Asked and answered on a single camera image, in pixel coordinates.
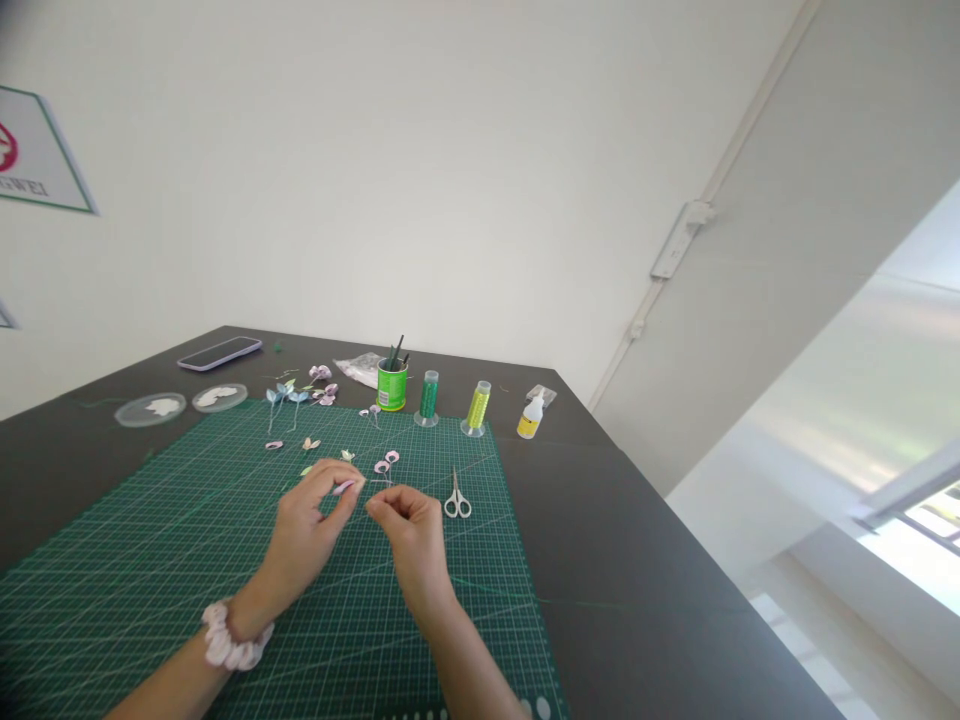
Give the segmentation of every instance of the pink scrunchie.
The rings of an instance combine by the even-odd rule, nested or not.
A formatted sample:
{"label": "pink scrunchie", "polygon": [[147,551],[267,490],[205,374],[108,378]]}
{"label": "pink scrunchie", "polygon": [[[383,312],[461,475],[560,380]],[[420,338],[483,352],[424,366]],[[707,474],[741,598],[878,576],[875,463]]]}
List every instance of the pink scrunchie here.
{"label": "pink scrunchie", "polygon": [[203,611],[203,624],[209,630],[204,636],[207,641],[207,653],[204,656],[214,667],[225,667],[227,670],[253,670],[263,657],[263,648],[273,636],[273,623],[260,633],[256,642],[248,640],[236,643],[227,629],[227,605],[230,598],[207,606]]}

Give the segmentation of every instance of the scissors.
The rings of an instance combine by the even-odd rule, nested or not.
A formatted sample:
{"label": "scissors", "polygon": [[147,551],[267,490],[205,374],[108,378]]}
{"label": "scissors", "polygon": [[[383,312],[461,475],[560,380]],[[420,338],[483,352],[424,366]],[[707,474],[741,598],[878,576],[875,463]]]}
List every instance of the scissors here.
{"label": "scissors", "polygon": [[[450,505],[453,506],[453,511],[447,509]],[[470,513],[473,512],[470,502],[460,493],[460,487],[457,485],[456,468],[453,468],[453,495],[443,504],[443,511],[447,514],[447,517],[462,518],[470,517]]]}

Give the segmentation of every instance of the green can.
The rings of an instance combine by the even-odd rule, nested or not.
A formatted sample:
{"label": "green can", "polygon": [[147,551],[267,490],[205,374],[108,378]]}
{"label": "green can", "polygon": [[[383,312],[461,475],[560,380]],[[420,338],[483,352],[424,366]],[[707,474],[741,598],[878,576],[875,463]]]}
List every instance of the green can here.
{"label": "green can", "polygon": [[396,412],[407,404],[407,366],[389,372],[384,369],[388,362],[390,358],[384,358],[377,365],[377,405],[387,412]]}

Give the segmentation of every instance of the dark gray table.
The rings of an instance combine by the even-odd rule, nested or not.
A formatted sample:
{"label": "dark gray table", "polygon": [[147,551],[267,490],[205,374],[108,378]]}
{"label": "dark gray table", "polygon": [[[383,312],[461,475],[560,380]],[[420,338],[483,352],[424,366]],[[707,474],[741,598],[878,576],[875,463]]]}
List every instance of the dark gray table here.
{"label": "dark gray table", "polygon": [[[208,373],[176,360],[237,335],[265,350]],[[283,351],[272,350],[280,340]],[[186,432],[201,415],[129,430],[118,404],[177,391],[189,400],[218,382],[252,397],[263,375],[326,364],[339,404],[365,407],[373,391],[333,359],[371,348],[248,328],[222,327],[0,423],[0,552],[6,568]],[[733,583],[613,444],[553,370],[422,353],[411,342],[407,412],[423,371],[440,372],[441,415],[465,415],[478,380],[493,394],[493,426],[563,690],[578,718],[841,718]],[[534,440],[517,437],[524,396],[557,390]],[[629,605],[596,608],[571,601]]]}

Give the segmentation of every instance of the white wall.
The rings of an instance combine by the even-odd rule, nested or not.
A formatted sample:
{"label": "white wall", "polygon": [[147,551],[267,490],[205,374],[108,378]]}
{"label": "white wall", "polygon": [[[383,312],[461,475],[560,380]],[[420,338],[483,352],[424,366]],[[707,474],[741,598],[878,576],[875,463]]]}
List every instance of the white wall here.
{"label": "white wall", "polygon": [[960,619],[842,531],[826,525],[792,554],[960,705]]}
{"label": "white wall", "polygon": [[13,5],[103,216],[0,204],[0,417],[226,323],[589,396],[800,0]]}
{"label": "white wall", "polygon": [[936,0],[823,3],[596,411],[662,494],[956,181],[958,24]]}
{"label": "white wall", "polygon": [[[931,284],[904,260],[936,240],[960,244],[960,184],[670,494],[728,573],[954,452],[960,415],[946,398],[960,395],[960,286]],[[946,275],[944,256],[932,254],[931,272]]]}

